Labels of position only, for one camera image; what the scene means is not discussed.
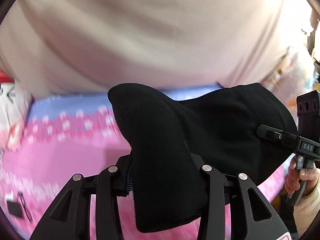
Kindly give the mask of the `cream sleeve forearm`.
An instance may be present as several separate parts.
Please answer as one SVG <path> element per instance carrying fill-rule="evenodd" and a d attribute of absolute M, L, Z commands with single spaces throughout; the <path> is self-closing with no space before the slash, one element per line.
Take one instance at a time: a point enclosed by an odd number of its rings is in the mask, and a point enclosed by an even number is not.
<path fill-rule="evenodd" d="M 300 203 L 294 207 L 293 216 L 299 237 L 311 225 L 312 221 L 319 212 L 319 180 L 313 191 L 306 197 L 303 197 Z"/>

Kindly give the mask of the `person right hand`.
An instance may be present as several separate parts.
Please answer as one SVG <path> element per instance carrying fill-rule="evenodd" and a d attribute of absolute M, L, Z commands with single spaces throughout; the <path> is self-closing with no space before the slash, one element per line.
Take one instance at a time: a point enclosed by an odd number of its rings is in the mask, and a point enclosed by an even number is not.
<path fill-rule="evenodd" d="M 289 194 L 294 194 L 300 188 L 300 180 L 306 181 L 306 188 L 303 193 L 303 196 L 306 197 L 316 188 L 319 180 L 319 169 L 313 165 L 313 168 L 297 171 L 295 158 L 292 158 L 288 168 L 288 174 L 285 178 L 285 190 Z"/>

